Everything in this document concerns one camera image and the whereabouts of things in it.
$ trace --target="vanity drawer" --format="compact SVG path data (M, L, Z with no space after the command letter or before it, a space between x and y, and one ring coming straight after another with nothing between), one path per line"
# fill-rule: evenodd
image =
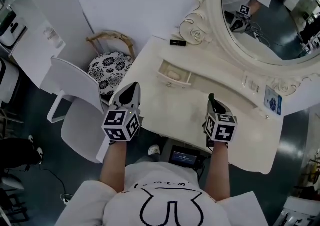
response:
M160 81L164 82L168 87L190 87L192 72L179 68L170 62L163 60L158 72L157 77Z

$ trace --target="oval mirror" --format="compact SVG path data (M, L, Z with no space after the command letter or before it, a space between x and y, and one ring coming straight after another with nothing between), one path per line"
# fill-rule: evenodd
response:
M320 52L320 0L222 0L222 10L233 40L260 61Z

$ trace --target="white chair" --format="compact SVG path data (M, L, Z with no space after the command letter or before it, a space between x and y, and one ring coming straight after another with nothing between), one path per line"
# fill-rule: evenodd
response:
M60 93L53 103L47 119L51 123L64 120L62 139L84 158L99 163L97 153L106 134L101 128L108 105L102 103L98 82L81 68L59 58L51 59L53 80ZM65 116L54 118L56 109L65 95L75 97Z

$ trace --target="dark floor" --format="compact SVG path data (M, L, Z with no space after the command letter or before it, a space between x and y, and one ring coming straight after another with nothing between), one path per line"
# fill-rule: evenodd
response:
M47 114L54 99L54 95L33 84L24 83L18 100L25 124L20 125L18 132L21 137L27 138L29 134L34 136L35 143L44 150L42 168L52 170L65 183L67 193L74 194L83 181L98 179L102 165L85 160L64 143L60 134L62 122L48 122ZM69 103L65 102L60 113L68 107ZM308 123L308 112L301 111L285 117L280 146L270 174L252 173L230 166L232 196L254 191L270 225L279 216L289 192L298 180L302 163L299 151L304 152L305 149ZM148 147L154 143L163 146L165 139L142 130L140 137L128 145L127 164L146 154ZM208 162L200 181L201 186L206 179ZM22 180L26 189L20 199L27 203L31 220L23 225L54 225L65 207L60 200L60 194L63 193L61 183L50 172L39 171L38 166L32 166L29 172L11 173Z
M262 39L266 45L283 60L296 59L302 52L297 26L283 2L271 0L269 8L261 8L252 16L252 22L261 27Z

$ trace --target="patterned cushion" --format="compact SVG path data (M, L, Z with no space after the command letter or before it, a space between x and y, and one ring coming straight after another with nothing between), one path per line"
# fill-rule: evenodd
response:
M132 63L128 54L107 52L92 60L87 73L98 81L100 94L111 97Z

